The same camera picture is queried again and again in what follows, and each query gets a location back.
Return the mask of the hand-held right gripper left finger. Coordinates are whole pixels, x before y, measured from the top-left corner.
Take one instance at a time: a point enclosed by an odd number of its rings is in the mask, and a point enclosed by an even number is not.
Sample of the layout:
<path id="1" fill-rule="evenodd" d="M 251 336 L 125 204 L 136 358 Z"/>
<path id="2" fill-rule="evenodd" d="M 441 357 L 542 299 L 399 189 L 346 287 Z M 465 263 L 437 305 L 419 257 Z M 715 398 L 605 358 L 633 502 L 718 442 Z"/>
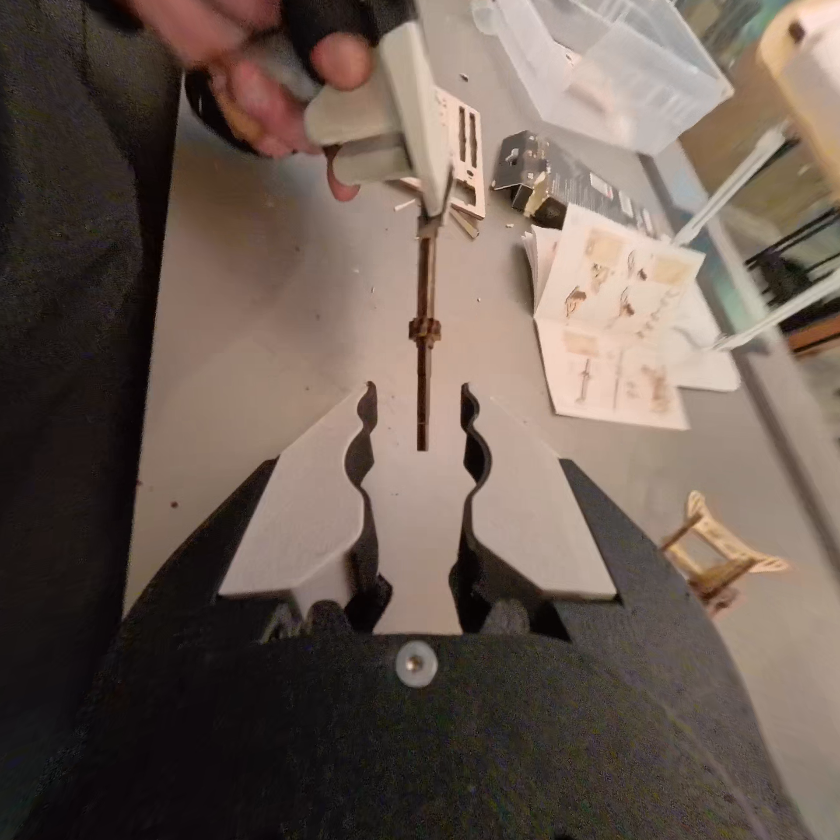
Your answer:
<path id="1" fill-rule="evenodd" d="M 278 456 L 219 588 L 227 599 L 276 596 L 307 617 L 318 602 L 371 632 L 392 598 L 379 572 L 371 499 L 377 425 L 372 382 L 321 417 Z"/>

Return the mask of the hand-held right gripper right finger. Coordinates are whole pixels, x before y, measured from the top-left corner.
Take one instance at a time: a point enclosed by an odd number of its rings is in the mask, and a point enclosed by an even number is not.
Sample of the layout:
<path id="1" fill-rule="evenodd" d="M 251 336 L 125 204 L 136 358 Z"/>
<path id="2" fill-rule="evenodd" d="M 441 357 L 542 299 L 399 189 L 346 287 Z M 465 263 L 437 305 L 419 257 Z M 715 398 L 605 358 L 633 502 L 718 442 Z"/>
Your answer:
<path id="1" fill-rule="evenodd" d="M 556 602 L 614 602 L 616 584 L 555 450 L 475 384 L 461 387 L 460 423 L 475 483 L 449 573 L 462 631 L 479 632 L 500 602 L 533 632 L 559 631 Z"/>

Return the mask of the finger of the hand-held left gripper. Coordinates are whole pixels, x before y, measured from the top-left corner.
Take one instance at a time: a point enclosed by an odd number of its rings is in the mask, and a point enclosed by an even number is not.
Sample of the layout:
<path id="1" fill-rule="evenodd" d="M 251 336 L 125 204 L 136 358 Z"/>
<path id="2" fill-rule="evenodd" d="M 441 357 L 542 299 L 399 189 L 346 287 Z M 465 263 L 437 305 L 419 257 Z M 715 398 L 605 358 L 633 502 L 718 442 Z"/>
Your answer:
<path id="1" fill-rule="evenodd" d="M 447 211 L 453 164 L 419 22 L 403 24 L 382 39 L 362 86 L 352 91 L 325 86 L 304 114 L 308 138 L 324 148 L 403 146 L 427 215 Z"/>
<path id="2" fill-rule="evenodd" d="M 332 170 L 347 186 L 414 177 L 412 163 L 401 145 L 342 145 L 332 159 Z"/>

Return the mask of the wooden rod with gear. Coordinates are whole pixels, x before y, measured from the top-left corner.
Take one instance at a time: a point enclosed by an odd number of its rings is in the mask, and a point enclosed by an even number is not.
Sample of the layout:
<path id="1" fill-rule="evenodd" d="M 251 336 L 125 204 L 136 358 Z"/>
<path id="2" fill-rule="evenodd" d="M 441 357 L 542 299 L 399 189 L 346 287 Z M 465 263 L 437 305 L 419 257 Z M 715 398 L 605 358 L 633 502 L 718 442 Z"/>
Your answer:
<path id="1" fill-rule="evenodd" d="M 416 346 L 416 449 L 419 452 L 428 450 L 432 352 L 442 332 L 435 311 L 437 244 L 442 219 L 428 216 L 423 207 L 417 219 L 416 314 L 409 322 L 408 338 Z"/>

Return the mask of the wooden model assembly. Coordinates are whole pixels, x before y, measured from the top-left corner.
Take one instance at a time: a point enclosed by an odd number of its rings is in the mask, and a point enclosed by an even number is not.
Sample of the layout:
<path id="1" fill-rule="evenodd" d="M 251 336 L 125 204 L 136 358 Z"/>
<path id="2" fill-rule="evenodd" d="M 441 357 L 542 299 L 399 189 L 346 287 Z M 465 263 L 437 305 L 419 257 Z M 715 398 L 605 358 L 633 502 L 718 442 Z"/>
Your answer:
<path id="1" fill-rule="evenodd" d="M 688 553 L 688 537 L 702 541 L 717 557 L 703 565 Z M 683 524 L 660 545 L 660 551 L 680 572 L 709 618 L 731 608 L 739 598 L 736 583 L 747 574 L 780 574 L 791 569 L 789 561 L 760 552 L 716 519 L 703 494 L 697 490 L 686 500 Z"/>

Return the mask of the person's left hand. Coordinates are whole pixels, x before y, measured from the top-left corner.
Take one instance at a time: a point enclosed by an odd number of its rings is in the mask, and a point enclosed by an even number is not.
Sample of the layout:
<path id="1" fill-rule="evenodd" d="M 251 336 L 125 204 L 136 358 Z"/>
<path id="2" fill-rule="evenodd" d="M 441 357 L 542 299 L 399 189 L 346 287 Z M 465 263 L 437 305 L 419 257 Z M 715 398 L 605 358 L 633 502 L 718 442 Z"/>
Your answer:
<path id="1" fill-rule="evenodd" d="M 305 131 L 303 104 L 245 55 L 246 42 L 280 24 L 280 2 L 130 1 L 124 6 L 166 45 L 183 68 L 207 71 L 211 89 L 234 134 L 257 152 L 282 159 L 325 154 L 333 196 L 348 202 L 360 188 L 333 171 L 336 148 L 323 150 Z"/>

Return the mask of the laser-cut wooden part sheet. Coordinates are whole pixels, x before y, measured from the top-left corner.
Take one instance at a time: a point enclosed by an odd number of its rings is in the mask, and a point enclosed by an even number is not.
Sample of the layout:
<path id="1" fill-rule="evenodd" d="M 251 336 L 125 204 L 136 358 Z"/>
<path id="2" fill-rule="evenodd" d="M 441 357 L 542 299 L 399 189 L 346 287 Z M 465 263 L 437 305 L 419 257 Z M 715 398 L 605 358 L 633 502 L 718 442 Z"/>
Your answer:
<path id="1" fill-rule="evenodd" d="M 436 100 L 455 176 L 451 206 L 482 221 L 487 215 L 487 186 L 480 112 L 441 87 L 436 89 Z"/>

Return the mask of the black cardboard box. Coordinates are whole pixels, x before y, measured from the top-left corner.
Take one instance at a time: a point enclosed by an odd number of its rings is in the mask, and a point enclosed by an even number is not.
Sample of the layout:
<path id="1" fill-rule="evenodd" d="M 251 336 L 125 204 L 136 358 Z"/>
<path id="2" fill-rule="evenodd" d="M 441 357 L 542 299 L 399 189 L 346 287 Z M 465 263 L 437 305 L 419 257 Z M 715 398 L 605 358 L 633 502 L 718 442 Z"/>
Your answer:
<path id="1" fill-rule="evenodd" d="M 567 208 L 582 207 L 659 238 L 646 206 L 543 136 L 521 131 L 501 143 L 490 188 L 536 225 L 561 229 Z"/>

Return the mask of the open instruction booklet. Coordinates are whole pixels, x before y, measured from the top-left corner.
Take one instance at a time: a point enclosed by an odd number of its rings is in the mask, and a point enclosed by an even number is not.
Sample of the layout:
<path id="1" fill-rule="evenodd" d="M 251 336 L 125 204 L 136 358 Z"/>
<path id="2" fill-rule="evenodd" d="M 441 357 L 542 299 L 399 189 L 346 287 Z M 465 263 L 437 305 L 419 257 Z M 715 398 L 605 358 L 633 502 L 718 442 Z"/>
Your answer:
<path id="1" fill-rule="evenodd" d="M 582 206 L 522 235 L 553 410 L 685 431 L 682 392 L 731 393 L 740 375 L 699 285 L 706 256 Z"/>

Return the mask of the clear plastic container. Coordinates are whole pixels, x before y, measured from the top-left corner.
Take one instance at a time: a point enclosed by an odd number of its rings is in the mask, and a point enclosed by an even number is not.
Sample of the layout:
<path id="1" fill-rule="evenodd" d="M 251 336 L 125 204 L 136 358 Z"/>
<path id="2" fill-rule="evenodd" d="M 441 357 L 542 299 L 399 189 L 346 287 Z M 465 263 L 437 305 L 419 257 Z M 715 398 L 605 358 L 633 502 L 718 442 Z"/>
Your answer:
<path id="1" fill-rule="evenodd" d="M 542 121 L 655 156 L 733 95 L 674 2 L 471 2 Z"/>

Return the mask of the person's dark clothing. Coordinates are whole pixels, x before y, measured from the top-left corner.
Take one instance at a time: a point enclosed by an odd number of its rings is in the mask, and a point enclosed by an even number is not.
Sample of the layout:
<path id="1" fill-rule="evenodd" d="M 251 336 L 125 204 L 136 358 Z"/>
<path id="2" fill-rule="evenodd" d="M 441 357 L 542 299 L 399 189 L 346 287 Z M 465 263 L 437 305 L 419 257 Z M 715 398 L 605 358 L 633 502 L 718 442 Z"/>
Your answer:
<path id="1" fill-rule="evenodd" d="M 118 621 L 181 73 L 115 2 L 2 2 L 2 722 Z"/>

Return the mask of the white paper roll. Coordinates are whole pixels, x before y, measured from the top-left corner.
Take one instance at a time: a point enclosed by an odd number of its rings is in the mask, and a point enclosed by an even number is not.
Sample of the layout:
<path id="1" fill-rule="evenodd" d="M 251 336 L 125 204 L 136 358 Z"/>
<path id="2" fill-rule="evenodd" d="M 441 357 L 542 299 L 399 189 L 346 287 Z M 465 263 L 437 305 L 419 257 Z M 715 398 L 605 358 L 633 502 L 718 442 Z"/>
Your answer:
<path id="1" fill-rule="evenodd" d="M 792 2 L 771 20 L 759 57 L 798 133 L 826 175 L 838 179 L 839 2 Z"/>

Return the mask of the white metal frame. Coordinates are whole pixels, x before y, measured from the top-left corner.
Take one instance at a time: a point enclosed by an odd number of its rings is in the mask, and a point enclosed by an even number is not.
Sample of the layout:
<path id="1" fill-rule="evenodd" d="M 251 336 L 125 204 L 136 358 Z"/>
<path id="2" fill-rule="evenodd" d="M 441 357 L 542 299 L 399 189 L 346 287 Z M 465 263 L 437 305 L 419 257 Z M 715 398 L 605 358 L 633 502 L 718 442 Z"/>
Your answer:
<path id="1" fill-rule="evenodd" d="M 708 223 L 719 215 L 720 210 L 748 182 L 780 157 L 782 149 L 795 145 L 798 137 L 793 132 L 789 121 L 785 120 L 768 129 L 754 145 L 752 151 L 732 171 L 730 176 L 710 195 L 701 208 L 674 234 L 670 240 L 673 246 L 687 247 L 700 235 Z M 707 347 L 708 351 L 728 352 L 740 348 L 762 333 L 778 326 L 782 321 L 794 316 L 811 305 L 821 301 L 839 288 L 839 271 L 812 283 L 806 290 L 766 314 L 749 329 L 733 335 L 722 336 Z"/>

